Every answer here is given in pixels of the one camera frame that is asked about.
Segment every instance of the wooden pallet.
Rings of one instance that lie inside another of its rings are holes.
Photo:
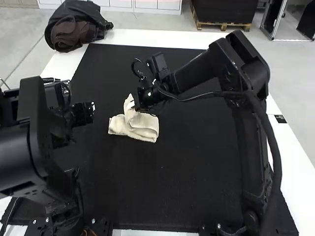
[[[245,32],[249,32],[251,30],[252,24],[237,24],[237,23],[228,23],[228,22],[227,23],[201,22],[198,20],[196,11],[195,11],[192,3],[190,3],[190,8],[192,11],[193,19],[195,20],[195,23],[196,23],[197,30],[202,30],[202,26],[220,26],[221,31],[226,31],[227,26],[241,26],[241,27],[243,27],[243,30]]]

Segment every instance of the white table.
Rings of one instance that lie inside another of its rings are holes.
[[[98,44],[150,46],[184,49],[207,49],[215,40],[226,33],[155,31],[136,29],[115,29],[108,32]],[[87,45],[67,54],[55,53],[41,74],[42,78],[55,77],[71,80]],[[300,236],[310,236],[315,223],[315,169],[302,149],[288,124],[278,123],[274,115],[280,115],[273,98],[267,99],[267,114],[278,141],[283,166],[281,190]],[[6,209],[10,198],[0,200],[0,215]],[[26,226],[8,226],[6,236],[23,236]],[[114,236],[192,236],[191,233],[148,232],[114,230]]]

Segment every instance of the cloth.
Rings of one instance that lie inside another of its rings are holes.
[[[131,94],[124,102],[124,114],[109,119],[109,134],[127,135],[131,138],[155,143],[158,138],[158,118],[136,112]]]
[[[52,49],[67,53],[103,39],[105,31],[113,27],[92,1],[66,0],[49,19],[45,39]]]

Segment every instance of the black box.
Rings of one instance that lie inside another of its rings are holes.
[[[258,0],[191,0],[200,22],[250,24]]]

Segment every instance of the black jacket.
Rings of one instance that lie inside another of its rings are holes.
[[[54,12],[45,29],[49,47],[59,52],[70,52],[104,38],[105,30],[113,23],[100,14],[100,6],[92,1],[66,0]]]

